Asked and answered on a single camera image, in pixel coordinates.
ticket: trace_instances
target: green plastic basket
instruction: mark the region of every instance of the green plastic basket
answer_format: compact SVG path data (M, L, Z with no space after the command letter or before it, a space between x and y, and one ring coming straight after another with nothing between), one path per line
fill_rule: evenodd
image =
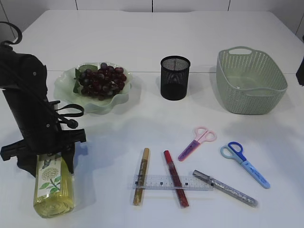
M250 53L234 54L241 49ZM219 52L217 85L224 106L236 114L266 114L287 89L286 79L273 59L248 47Z

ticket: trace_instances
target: grape bunch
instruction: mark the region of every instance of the grape bunch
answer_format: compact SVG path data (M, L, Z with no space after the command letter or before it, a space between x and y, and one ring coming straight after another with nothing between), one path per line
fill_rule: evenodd
M108 66L102 63L100 69L93 72L85 70L79 76L79 83L83 86L81 95L104 100L118 94L124 88L127 77L122 67Z

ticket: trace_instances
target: black mesh pen holder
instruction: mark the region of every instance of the black mesh pen holder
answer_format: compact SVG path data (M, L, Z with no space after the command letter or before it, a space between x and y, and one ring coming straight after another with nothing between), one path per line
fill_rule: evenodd
M190 61L181 56L168 56L161 61L161 95L171 101L187 94Z

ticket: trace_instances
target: scissor handle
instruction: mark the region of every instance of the scissor handle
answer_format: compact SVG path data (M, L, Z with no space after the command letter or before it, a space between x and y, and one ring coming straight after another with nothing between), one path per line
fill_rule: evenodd
M240 148L240 151L236 151L232 145L237 145L239 148ZM232 155L226 155L224 153L224 149L227 149ZM223 146L221 149L220 149L220 153L222 154L222 156L224 158L227 158L227 159L234 159L236 160L238 163L242 163L244 161L246 161L246 158L244 157L243 155L243 146L241 144L239 144L238 142L230 142L228 143L228 145L225 145Z
M205 131L202 134L200 134L199 129L203 129ZM196 134L196 138L194 140L198 141L199 143L213 142L214 140L217 139L217 135L215 134L214 131L211 131L207 127L203 127L203 126L195 128L195 134Z
M227 149L231 155L227 155L224 153L224 150ZM227 159L234 159L234 160L238 160L239 157L237 156L237 154L235 153L234 150L232 150L229 146L225 145L225 146L222 146L222 148L220 149L220 154L224 157L224 158L227 158Z
M231 145L237 145L240 148L240 151L236 151ZM244 150L243 146L238 142L230 142L228 143L228 147L230 147L230 149L232 149L234 153L243 153Z

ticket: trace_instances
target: ruler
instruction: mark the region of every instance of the ruler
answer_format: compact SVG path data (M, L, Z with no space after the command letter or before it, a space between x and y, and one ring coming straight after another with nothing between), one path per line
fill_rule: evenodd
M213 187L199 180L194 176L179 176L181 187L175 187L171 176L160 175L146 175L144 184L138 185L138 179L141 178L136 175L133 180L133 189L150 189L150 190L174 190L184 189L192 191L213 191Z

